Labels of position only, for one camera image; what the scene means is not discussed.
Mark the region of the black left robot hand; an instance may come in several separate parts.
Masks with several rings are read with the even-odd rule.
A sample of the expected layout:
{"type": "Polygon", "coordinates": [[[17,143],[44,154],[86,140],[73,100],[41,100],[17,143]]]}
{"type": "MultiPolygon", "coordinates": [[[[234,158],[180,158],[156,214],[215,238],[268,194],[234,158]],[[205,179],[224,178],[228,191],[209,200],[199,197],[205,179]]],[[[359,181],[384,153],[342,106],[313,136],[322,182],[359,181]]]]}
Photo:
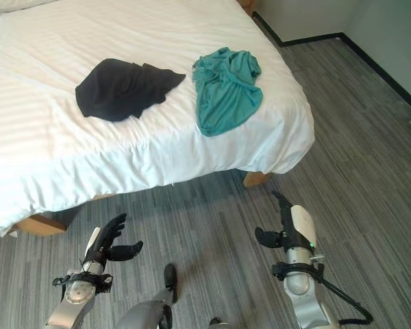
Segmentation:
{"type": "Polygon", "coordinates": [[[142,241],[133,245],[113,245],[114,240],[122,234],[126,218],[127,214],[122,213],[102,227],[95,241],[90,244],[84,257],[84,263],[96,262],[105,267],[108,260],[123,262],[133,259],[141,252],[142,241]]]}

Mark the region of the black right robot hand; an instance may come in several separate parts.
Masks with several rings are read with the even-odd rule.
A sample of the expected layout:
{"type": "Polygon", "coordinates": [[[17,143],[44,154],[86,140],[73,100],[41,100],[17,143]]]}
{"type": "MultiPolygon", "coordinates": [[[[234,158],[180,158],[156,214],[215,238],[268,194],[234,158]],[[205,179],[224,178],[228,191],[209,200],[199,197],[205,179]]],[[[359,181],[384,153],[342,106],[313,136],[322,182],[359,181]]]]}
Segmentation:
{"type": "Polygon", "coordinates": [[[309,212],[300,205],[292,204],[278,191],[272,191],[278,200],[283,230],[281,232],[255,229],[259,244],[271,249],[283,247],[285,252],[291,248],[301,247],[313,253],[316,247],[314,221],[309,212]]]}

